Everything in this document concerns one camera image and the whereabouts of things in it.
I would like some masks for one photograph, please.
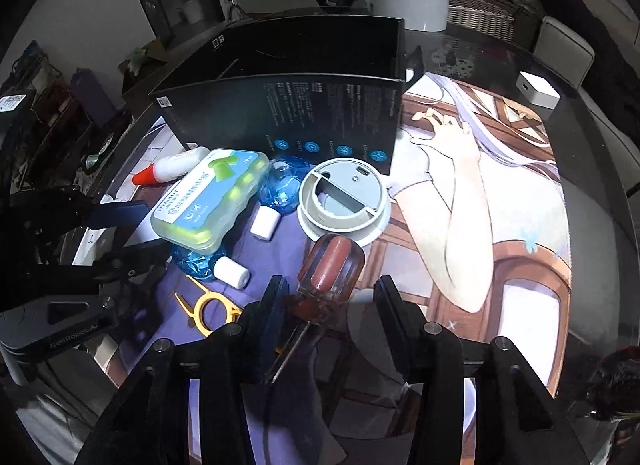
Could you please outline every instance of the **qr code label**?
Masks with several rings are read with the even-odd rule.
[[[11,95],[0,98],[0,112],[13,111],[27,95]]]
[[[158,104],[160,104],[161,108],[172,107],[171,102],[169,102],[169,99],[166,96],[161,96],[160,98],[156,98],[156,100],[158,101]]]

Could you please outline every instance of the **white bottle cap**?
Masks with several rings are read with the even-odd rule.
[[[251,273],[236,261],[223,255],[213,265],[213,275],[216,279],[241,290],[249,282]]]
[[[255,215],[254,224],[251,225],[251,233],[258,239],[270,241],[280,218],[281,215],[277,210],[261,206]]]

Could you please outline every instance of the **black cloth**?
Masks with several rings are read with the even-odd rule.
[[[606,26],[582,0],[540,0],[545,13],[571,28],[595,51],[582,83],[607,118],[640,148],[640,80]]]

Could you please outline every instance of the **bolt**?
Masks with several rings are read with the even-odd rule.
[[[116,302],[113,300],[113,297],[106,296],[102,299],[102,307],[110,310],[116,305]]]
[[[237,322],[230,322],[222,326],[222,331],[225,335],[233,336],[238,335],[242,331],[242,326]]]
[[[171,340],[169,339],[158,339],[154,342],[153,349],[158,353],[162,353],[171,347]]]
[[[494,342],[502,351],[511,349],[511,341],[507,337],[495,337]]]
[[[440,326],[440,324],[438,324],[437,322],[428,322],[427,324],[422,326],[422,329],[430,335],[437,335],[442,331],[442,326]]]

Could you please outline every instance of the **glue bottle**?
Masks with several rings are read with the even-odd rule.
[[[246,286],[251,277],[249,270],[226,257],[223,245],[220,245],[220,248],[211,255],[199,254],[179,245],[172,245],[171,256],[178,268],[201,281],[216,278],[240,290]]]
[[[175,156],[156,160],[133,177],[133,185],[156,185],[178,179],[191,172],[209,152],[206,147],[196,147]]]
[[[270,241],[280,218],[295,212],[300,204],[300,184],[310,170],[308,162],[295,156],[280,156],[271,161],[257,193],[262,206],[251,226],[256,238]]]

